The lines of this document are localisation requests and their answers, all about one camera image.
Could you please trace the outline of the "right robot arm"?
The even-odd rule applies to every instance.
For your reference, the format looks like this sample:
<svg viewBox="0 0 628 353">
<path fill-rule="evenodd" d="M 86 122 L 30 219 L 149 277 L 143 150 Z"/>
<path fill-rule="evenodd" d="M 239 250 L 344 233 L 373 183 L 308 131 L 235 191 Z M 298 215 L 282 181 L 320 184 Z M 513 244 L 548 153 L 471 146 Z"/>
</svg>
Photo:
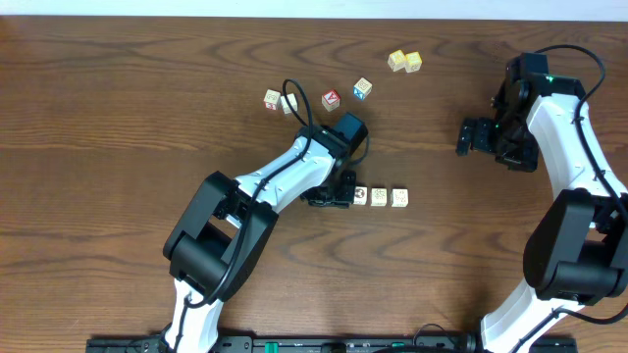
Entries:
<svg viewBox="0 0 628 353">
<path fill-rule="evenodd" d="M 481 151 L 512 171 L 546 166 L 553 201 L 523 253 L 523 279 L 469 335 L 463 352 L 573 352 L 572 343 L 544 337 L 561 319 L 612 325 L 582 314 L 627 287 L 627 188 L 612 171 L 575 77 L 550 73 L 548 51 L 524 52 L 505 67 L 493 118 L 463 121 L 456 153 Z"/>
</svg>

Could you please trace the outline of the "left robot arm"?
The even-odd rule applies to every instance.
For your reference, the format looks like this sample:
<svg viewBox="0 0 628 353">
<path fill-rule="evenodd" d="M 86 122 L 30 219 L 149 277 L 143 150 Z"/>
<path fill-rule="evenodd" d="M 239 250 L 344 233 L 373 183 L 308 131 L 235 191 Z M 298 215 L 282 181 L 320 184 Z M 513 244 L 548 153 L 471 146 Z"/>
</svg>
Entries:
<svg viewBox="0 0 628 353">
<path fill-rule="evenodd" d="M 314 207 L 354 201 L 352 154 L 367 126 L 346 113 L 334 126 L 303 127 L 290 149 L 247 175 L 204 179 L 163 248 L 177 299 L 160 337 L 162 352 L 208 352 L 225 302 L 250 277 L 279 213 L 300 199 Z"/>
</svg>

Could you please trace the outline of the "block with red emblem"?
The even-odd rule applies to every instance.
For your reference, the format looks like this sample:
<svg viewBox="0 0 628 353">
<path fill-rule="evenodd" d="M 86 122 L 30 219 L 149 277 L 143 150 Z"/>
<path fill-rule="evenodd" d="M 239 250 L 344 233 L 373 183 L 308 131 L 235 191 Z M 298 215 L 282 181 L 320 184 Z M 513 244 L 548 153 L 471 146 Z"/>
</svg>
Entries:
<svg viewBox="0 0 628 353">
<path fill-rule="evenodd" d="M 366 186 L 356 186 L 354 189 L 354 205 L 365 205 L 368 201 L 368 188 Z"/>
</svg>

